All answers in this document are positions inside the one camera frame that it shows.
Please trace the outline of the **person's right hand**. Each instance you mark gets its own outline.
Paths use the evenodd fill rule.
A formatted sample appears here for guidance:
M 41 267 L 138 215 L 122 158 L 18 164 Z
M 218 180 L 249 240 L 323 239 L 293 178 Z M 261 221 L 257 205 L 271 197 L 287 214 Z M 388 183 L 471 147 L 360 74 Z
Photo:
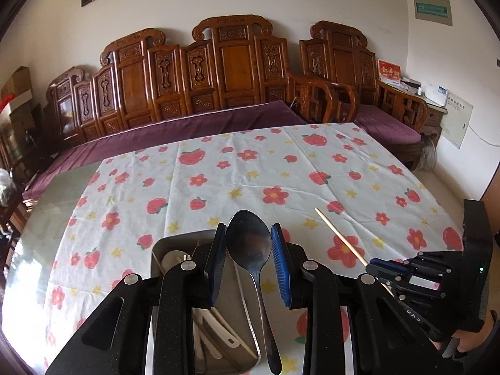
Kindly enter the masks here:
M 494 310 L 487 314 L 479 333 L 457 330 L 447 343 L 433 343 L 445 357 L 473 366 L 480 360 L 499 358 L 499 316 Z

